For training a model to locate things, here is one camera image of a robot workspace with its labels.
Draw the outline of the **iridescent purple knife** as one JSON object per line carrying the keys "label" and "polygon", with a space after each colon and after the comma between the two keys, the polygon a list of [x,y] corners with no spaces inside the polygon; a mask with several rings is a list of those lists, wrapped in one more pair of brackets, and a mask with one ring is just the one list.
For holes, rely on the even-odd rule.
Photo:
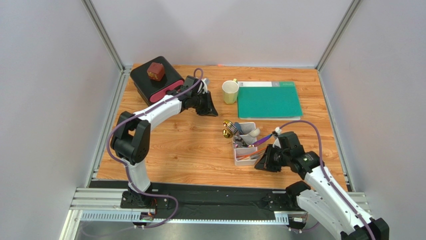
{"label": "iridescent purple knife", "polygon": [[272,133],[271,134],[269,134],[269,135],[267,135],[267,136],[265,136],[265,137],[263,137],[263,138],[261,138],[260,140],[257,140],[256,142],[254,142],[253,144],[251,144],[250,146],[251,147],[258,147],[258,146],[260,146],[260,145],[262,145],[263,143],[265,143],[266,141],[268,141],[271,137],[272,137]]}

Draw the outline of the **blue grey plastic spoon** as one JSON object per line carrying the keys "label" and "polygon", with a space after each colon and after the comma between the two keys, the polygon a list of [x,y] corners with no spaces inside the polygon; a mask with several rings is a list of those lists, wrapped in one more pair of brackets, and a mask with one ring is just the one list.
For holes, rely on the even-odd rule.
{"label": "blue grey plastic spoon", "polygon": [[240,125],[238,122],[234,122],[233,124],[234,124],[235,128],[239,131],[239,134],[240,134],[240,135],[243,135],[243,134],[244,134],[244,132],[243,132],[243,130],[242,130],[241,125]]}

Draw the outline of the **white compartment organizer box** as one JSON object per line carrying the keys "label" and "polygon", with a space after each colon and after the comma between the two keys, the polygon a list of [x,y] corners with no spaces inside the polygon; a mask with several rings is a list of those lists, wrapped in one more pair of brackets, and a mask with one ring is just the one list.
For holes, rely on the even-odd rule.
{"label": "white compartment organizer box", "polygon": [[[248,135],[248,133],[256,128],[256,124],[254,122],[241,122],[239,123],[241,125],[241,128],[243,130],[243,134],[241,137],[245,140],[247,144],[253,144],[258,140],[258,137],[254,138]],[[233,159],[234,159],[234,165],[237,167],[243,167],[243,166],[254,166],[255,163],[258,161],[258,159],[255,160],[243,160],[243,161],[237,161],[236,157],[241,155],[247,155],[253,152],[258,151],[258,147],[243,147],[243,148],[234,148],[234,139],[232,140],[233,144]]]}

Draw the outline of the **white handled ladle spoon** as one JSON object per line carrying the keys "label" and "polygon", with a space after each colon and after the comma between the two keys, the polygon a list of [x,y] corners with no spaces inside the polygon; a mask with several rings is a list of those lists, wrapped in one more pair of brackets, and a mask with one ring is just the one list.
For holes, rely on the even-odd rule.
{"label": "white handled ladle spoon", "polygon": [[252,131],[250,131],[248,135],[251,136],[252,138],[257,138],[260,135],[260,133],[261,133],[260,128],[255,128]]}

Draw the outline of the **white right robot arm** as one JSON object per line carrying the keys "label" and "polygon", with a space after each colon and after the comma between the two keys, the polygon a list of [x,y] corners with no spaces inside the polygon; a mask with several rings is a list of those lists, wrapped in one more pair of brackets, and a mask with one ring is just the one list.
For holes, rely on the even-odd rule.
{"label": "white right robot arm", "polygon": [[258,170],[279,172],[289,167],[300,181],[285,188],[284,205],[313,216],[337,240],[388,240],[390,227],[383,218],[373,218],[335,181],[321,157],[305,151],[292,132],[277,133],[255,165]]}

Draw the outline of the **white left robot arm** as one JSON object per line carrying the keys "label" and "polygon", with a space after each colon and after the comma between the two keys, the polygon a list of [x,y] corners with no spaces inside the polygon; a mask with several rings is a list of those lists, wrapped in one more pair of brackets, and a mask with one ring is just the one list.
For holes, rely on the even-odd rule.
{"label": "white left robot arm", "polygon": [[108,153],[124,165],[128,189],[123,197],[126,202],[147,208],[159,194],[151,193],[152,183],[148,177],[145,159],[150,150],[151,132],[167,119],[188,109],[195,109],[199,116],[218,116],[208,78],[187,76],[183,85],[166,92],[153,105],[119,116],[116,127],[110,133]]}

